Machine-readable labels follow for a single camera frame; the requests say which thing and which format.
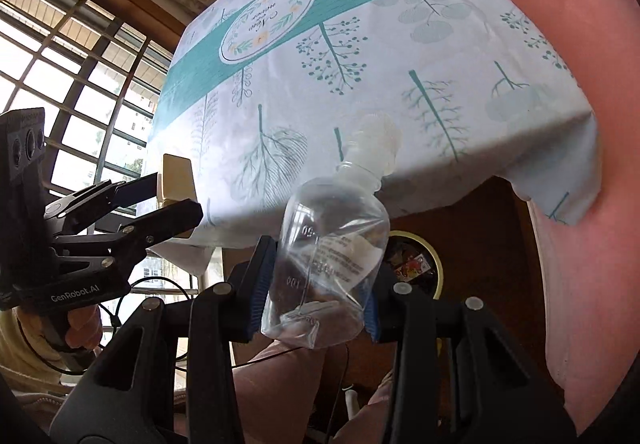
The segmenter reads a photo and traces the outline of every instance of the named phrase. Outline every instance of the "clear plastic bottle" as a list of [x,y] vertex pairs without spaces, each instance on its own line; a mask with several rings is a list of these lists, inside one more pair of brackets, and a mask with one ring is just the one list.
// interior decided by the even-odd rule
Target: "clear plastic bottle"
[[312,179],[287,204],[262,314],[262,333],[324,348],[364,326],[364,307],[389,233],[373,195],[395,165],[400,132],[385,114],[364,117],[333,177]]

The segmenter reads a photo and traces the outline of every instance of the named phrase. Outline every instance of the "bottle neck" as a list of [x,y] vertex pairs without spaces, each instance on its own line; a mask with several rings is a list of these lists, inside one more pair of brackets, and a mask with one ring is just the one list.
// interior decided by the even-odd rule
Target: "bottle neck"
[[335,177],[343,182],[350,182],[372,195],[381,186],[380,177],[375,176],[368,169],[353,163],[340,163]]

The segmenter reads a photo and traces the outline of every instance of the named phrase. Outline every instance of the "yellow sponge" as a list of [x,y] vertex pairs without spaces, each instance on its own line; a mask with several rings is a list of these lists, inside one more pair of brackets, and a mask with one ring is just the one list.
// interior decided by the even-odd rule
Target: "yellow sponge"
[[[185,199],[198,201],[191,160],[166,153],[162,156],[162,165],[158,172],[158,207]],[[193,229],[176,236],[188,239],[192,233]]]

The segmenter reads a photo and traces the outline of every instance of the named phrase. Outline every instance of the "white tablecloth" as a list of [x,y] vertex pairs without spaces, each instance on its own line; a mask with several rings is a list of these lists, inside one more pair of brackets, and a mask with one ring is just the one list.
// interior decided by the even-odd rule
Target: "white tablecloth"
[[392,217],[500,175],[573,224],[600,189],[593,112],[510,0],[218,0],[182,36],[145,173],[191,158],[190,243],[246,247],[277,236],[292,190],[331,175],[358,117],[381,110],[403,134],[379,192]]

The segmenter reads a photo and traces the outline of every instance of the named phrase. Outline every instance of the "white bottle cap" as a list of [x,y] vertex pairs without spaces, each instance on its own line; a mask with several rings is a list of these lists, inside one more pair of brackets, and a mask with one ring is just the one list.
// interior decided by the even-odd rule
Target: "white bottle cap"
[[343,164],[356,164],[381,179],[396,167],[402,133],[385,113],[367,114],[346,144]]

